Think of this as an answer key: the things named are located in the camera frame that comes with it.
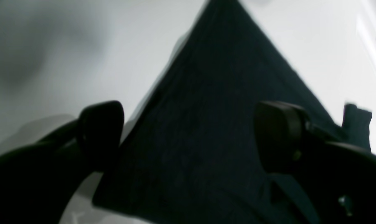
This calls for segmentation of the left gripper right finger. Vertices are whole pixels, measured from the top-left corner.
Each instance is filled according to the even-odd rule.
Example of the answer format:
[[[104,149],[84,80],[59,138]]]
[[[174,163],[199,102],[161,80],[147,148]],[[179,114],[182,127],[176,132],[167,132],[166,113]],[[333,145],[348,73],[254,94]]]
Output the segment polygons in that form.
[[[280,101],[257,104],[254,129],[264,170],[292,175],[322,224],[376,224],[376,155],[337,141],[303,108]]]

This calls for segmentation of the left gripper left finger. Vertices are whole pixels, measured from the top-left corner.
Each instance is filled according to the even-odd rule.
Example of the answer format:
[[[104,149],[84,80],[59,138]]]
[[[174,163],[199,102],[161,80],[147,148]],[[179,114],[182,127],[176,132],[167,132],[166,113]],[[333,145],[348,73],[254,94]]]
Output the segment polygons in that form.
[[[119,101],[86,107],[78,119],[0,156],[0,224],[57,224],[80,184],[114,163],[124,126]]]

